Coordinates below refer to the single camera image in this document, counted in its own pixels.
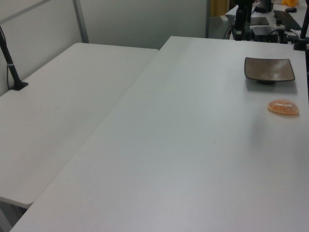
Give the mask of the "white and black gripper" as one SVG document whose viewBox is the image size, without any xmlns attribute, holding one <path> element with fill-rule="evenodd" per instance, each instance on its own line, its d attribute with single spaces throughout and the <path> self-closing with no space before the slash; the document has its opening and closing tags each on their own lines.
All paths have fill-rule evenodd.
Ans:
<svg viewBox="0 0 309 232">
<path fill-rule="evenodd" d="M 236 31 L 242 31 L 244 23 L 244 10 L 249 9 L 253 5 L 253 0 L 232 0 L 234 5 L 238 6 L 236 11 Z"/>
</svg>

